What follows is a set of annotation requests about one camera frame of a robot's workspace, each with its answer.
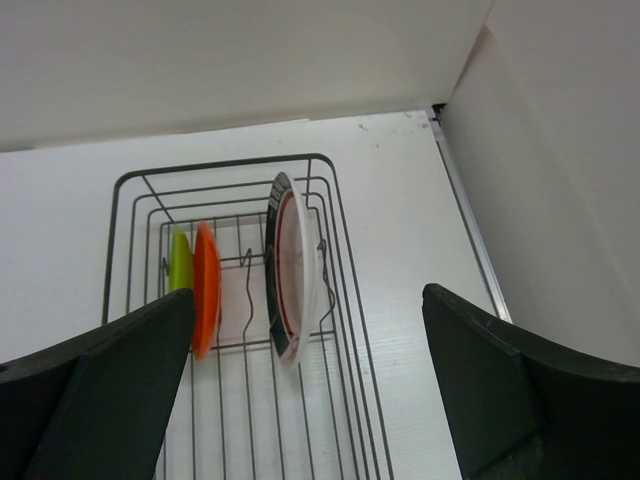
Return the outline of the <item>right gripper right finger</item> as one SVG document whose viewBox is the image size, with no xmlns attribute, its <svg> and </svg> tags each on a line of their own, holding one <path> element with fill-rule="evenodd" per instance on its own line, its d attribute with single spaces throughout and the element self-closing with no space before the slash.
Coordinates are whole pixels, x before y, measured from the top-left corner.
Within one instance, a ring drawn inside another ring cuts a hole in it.
<svg viewBox="0 0 640 480">
<path fill-rule="evenodd" d="M 436 283 L 422 298 L 463 478 L 638 478 L 638 368 L 554 343 Z"/>
</svg>

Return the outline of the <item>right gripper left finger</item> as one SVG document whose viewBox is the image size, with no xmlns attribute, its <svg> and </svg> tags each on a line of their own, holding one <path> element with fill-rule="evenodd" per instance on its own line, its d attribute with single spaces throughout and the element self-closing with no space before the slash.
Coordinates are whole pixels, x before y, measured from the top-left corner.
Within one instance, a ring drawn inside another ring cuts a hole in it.
<svg viewBox="0 0 640 480">
<path fill-rule="evenodd" d="M 152 478 L 194 325 L 178 289 L 2 364 L 2 478 Z"/>
</svg>

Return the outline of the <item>orange plate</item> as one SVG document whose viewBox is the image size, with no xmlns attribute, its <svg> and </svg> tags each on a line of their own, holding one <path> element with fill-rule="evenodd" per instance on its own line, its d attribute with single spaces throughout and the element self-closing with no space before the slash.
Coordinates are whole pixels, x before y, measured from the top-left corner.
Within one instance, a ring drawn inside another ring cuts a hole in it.
<svg viewBox="0 0 640 480">
<path fill-rule="evenodd" d="M 219 326 L 221 308 L 221 262 L 216 240 L 209 225 L 198 225 L 194 250 L 193 294 L 196 325 L 193 353 L 197 361 L 209 352 Z"/>
</svg>

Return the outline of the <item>white plate green rim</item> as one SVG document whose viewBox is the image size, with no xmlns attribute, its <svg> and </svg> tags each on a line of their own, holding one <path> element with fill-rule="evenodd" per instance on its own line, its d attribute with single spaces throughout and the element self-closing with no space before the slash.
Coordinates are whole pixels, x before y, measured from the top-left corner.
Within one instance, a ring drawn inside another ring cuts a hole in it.
<svg viewBox="0 0 640 480">
<path fill-rule="evenodd" d="M 296 367 L 318 324 L 317 238 L 295 180 L 277 174 L 268 199 L 264 267 L 269 332 L 282 366 Z"/>
</svg>

